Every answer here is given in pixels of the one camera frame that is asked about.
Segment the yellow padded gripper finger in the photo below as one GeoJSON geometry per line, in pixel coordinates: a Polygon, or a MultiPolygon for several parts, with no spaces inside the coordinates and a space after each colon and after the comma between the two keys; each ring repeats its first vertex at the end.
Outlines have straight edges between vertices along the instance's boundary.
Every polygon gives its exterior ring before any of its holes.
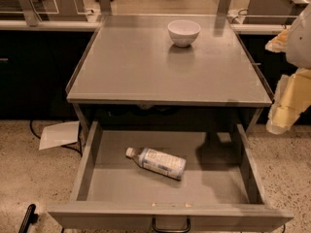
{"type": "Polygon", "coordinates": [[[276,135],[289,131],[310,106],[311,70],[298,68],[290,76],[282,75],[268,114],[266,130],[276,135]]]}
{"type": "Polygon", "coordinates": [[[271,52],[285,52],[288,48],[288,35],[289,29],[284,29],[265,45],[265,49],[271,52]]]}

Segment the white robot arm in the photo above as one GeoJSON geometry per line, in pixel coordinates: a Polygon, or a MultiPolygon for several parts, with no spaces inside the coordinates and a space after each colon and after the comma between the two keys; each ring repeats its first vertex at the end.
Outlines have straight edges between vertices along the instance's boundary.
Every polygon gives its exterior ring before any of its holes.
{"type": "Polygon", "coordinates": [[[300,13],[290,28],[270,40],[265,48],[272,52],[284,52],[286,60],[296,67],[294,74],[281,76],[268,114],[266,130],[280,135],[289,131],[311,106],[311,5],[300,13]]]}

